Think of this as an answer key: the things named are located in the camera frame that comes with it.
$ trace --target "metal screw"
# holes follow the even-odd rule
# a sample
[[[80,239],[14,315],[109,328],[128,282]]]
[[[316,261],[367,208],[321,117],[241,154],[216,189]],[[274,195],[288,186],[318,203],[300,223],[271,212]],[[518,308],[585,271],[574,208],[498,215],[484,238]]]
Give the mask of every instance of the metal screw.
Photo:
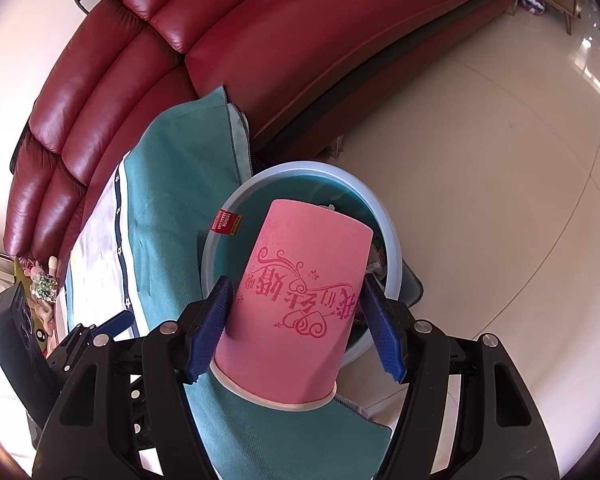
[[[428,334],[433,330],[429,321],[416,321],[413,327],[416,329],[416,332],[420,332],[421,334]]]
[[[164,335],[175,334],[178,331],[178,324],[175,321],[165,321],[160,325],[160,333]]]
[[[482,342],[487,345],[490,346],[491,348],[494,348],[496,346],[498,346],[498,338],[496,336],[494,336],[493,334],[485,334],[482,336]]]
[[[109,342],[109,336],[107,334],[98,334],[93,338],[94,346],[104,346]]]

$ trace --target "beige floor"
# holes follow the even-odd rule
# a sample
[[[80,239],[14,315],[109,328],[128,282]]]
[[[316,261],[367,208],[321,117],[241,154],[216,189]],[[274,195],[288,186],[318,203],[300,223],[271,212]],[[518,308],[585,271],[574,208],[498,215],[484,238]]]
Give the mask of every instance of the beige floor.
[[[413,311],[448,334],[496,333],[564,473],[600,430],[600,13],[501,16],[348,135],[339,164],[394,219],[424,284]],[[374,350],[340,393],[385,422],[404,393]],[[448,460],[452,381],[436,469]]]

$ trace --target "red leather sofa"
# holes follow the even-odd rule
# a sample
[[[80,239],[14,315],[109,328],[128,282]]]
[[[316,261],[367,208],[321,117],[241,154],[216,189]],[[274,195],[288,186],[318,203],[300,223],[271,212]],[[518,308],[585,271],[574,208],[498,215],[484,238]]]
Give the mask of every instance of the red leather sofa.
[[[115,165],[173,105],[223,84],[256,158],[311,158],[515,1],[103,0],[23,131],[5,250],[62,265]]]

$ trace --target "black device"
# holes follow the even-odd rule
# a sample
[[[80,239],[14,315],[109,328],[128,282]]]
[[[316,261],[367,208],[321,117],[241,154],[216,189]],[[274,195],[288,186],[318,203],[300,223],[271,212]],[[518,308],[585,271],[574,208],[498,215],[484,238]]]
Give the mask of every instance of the black device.
[[[157,479],[138,455],[151,447],[167,480],[217,478],[183,385],[208,369],[233,295],[223,276],[206,300],[135,339],[113,339],[129,321],[124,313],[100,327],[78,325],[44,360],[22,285],[3,292],[0,365],[44,428],[32,478]],[[385,371],[409,383],[376,480],[558,480],[538,409],[496,336],[446,336],[385,298],[370,274],[360,303]],[[462,375],[456,436],[448,467],[431,475],[450,374]],[[131,375],[140,378],[131,383]]]

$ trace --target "red label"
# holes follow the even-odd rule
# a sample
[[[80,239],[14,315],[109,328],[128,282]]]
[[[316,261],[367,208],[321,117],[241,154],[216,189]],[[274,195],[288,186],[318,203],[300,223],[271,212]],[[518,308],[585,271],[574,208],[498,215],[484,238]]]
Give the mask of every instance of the red label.
[[[233,236],[238,231],[240,222],[242,222],[242,215],[221,209],[211,225],[211,230],[221,235]]]

